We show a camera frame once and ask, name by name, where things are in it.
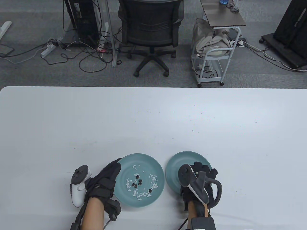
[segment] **white table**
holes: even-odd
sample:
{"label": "white table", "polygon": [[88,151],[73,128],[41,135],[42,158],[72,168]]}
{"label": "white table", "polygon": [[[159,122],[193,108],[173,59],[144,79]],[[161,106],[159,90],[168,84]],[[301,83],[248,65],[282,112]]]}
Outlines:
{"label": "white table", "polygon": [[[305,229],[306,97],[294,89],[6,87],[1,229],[69,229],[79,210],[69,183],[82,164],[96,175],[117,157],[146,153],[165,168],[184,150],[219,171],[217,230]],[[151,206],[122,209],[108,230],[175,230],[187,217],[167,185]]]}

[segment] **mesh backrest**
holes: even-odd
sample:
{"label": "mesh backrest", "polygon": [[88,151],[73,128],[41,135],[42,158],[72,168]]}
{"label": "mesh backrest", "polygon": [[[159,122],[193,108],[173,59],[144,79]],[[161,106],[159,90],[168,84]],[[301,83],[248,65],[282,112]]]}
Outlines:
{"label": "mesh backrest", "polygon": [[119,2],[126,20],[123,36],[126,36],[127,42],[144,46],[173,44],[173,30],[178,31],[178,28],[173,28],[173,23],[178,19],[180,0],[156,3],[133,0]]}

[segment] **hand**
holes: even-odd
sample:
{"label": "hand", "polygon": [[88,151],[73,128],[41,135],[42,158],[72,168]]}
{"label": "hand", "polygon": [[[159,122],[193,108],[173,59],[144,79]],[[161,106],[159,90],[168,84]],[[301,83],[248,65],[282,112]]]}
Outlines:
{"label": "hand", "polygon": [[85,182],[85,199],[96,197],[106,206],[107,201],[113,196],[115,179],[121,170],[119,160],[120,158],[112,161],[97,176]]}
{"label": "hand", "polygon": [[[216,175],[218,174],[218,172],[215,168],[210,170],[208,165],[203,165],[200,162],[195,162],[194,165],[190,165],[190,166],[193,169],[194,173],[196,174],[196,177],[198,177],[199,171],[206,172],[206,176],[209,177],[209,178],[212,178],[212,179],[215,179]],[[209,196],[208,207],[210,208],[210,205],[215,202],[214,197],[213,197],[212,187],[211,187],[210,183],[206,183],[204,188],[207,191],[208,196]],[[194,195],[194,193],[188,187],[185,188],[185,187],[181,186],[181,195],[182,195],[183,200],[185,202],[185,211],[188,210],[189,201],[198,201],[198,198]]]}

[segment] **teal plate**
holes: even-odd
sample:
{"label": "teal plate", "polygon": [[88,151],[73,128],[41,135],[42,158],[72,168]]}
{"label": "teal plate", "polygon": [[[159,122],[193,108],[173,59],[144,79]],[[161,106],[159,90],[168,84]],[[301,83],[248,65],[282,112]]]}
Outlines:
{"label": "teal plate", "polygon": [[[135,153],[120,159],[122,168],[116,177],[114,195],[120,202],[140,208],[155,202],[164,189],[164,172],[161,165],[151,156]],[[137,188],[132,183],[142,185]]]}
{"label": "teal plate", "polygon": [[193,165],[195,161],[201,162],[203,165],[208,165],[210,169],[212,169],[210,163],[204,158],[202,155],[184,151],[175,154],[167,163],[165,169],[165,177],[166,182],[169,187],[177,194],[180,194],[180,182],[178,179],[178,170],[184,164],[191,164]]}

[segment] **black cabinet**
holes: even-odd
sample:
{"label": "black cabinet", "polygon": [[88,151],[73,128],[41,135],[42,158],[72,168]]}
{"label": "black cabinet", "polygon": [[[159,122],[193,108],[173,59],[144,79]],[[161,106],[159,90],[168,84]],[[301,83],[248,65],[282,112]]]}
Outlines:
{"label": "black cabinet", "polygon": [[292,0],[273,37],[307,59],[307,0]]}

